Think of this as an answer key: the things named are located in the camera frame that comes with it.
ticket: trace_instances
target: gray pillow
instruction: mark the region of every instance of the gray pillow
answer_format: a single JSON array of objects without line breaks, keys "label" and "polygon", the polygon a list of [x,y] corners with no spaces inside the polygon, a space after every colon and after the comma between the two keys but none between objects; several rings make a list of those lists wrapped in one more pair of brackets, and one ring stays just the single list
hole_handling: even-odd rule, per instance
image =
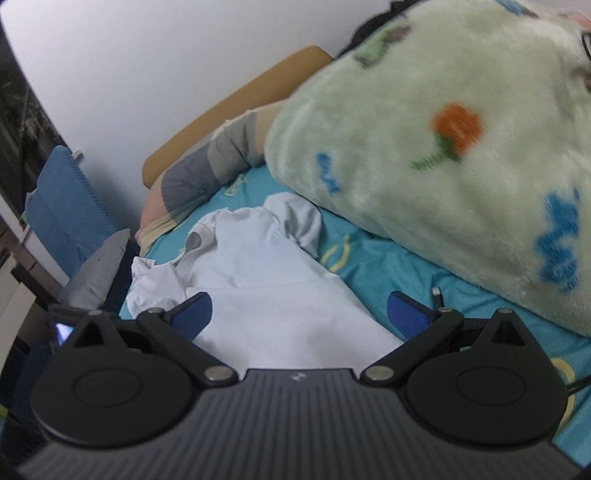
[{"label": "gray pillow", "polygon": [[131,230],[111,235],[82,265],[78,275],[70,280],[58,301],[69,307],[95,310],[107,298],[113,279],[129,242]]}]

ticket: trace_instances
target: window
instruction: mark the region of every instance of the window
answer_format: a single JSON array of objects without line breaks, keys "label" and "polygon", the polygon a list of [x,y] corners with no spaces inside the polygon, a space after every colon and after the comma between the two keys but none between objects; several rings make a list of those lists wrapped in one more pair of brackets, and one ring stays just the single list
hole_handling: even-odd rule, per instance
[{"label": "window", "polygon": [[0,195],[17,217],[56,145],[65,143],[29,88],[0,24]]}]

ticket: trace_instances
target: circular pad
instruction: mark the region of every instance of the circular pad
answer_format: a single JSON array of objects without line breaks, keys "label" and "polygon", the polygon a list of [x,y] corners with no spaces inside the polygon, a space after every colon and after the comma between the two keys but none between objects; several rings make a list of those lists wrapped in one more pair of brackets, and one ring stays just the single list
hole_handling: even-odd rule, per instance
[{"label": "circular pad", "polygon": [[169,360],[91,346],[59,352],[35,386],[31,406],[56,439],[113,448],[168,430],[192,401],[189,376]]}]

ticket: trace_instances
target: small screen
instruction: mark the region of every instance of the small screen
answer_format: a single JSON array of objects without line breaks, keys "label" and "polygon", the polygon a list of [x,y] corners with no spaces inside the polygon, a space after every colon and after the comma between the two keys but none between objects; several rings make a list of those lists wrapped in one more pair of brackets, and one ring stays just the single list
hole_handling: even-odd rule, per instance
[{"label": "small screen", "polygon": [[68,337],[74,331],[74,327],[70,327],[69,325],[64,325],[63,323],[56,323],[56,330],[57,330],[57,343],[59,346],[62,346]]}]

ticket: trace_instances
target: blue pattern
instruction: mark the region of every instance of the blue pattern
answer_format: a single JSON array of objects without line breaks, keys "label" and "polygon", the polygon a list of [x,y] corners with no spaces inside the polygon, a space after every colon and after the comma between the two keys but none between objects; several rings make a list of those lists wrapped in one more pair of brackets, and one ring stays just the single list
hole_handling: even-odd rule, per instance
[{"label": "blue pattern", "polygon": [[320,179],[326,185],[326,189],[329,191],[329,195],[340,192],[339,183],[330,173],[330,167],[332,165],[332,158],[326,153],[319,153],[316,155],[316,160],[320,166]]},{"label": "blue pattern", "polygon": [[524,15],[530,12],[529,9],[515,2],[514,0],[495,0],[496,3],[505,7],[509,12],[515,15]]},{"label": "blue pattern", "polygon": [[579,237],[579,191],[573,198],[563,200],[556,192],[545,196],[545,209],[552,229],[537,238],[535,246],[546,258],[540,271],[542,281],[558,285],[560,293],[572,292],[579,283],[579,263],[572,247],[563,244],[566,238]]}]

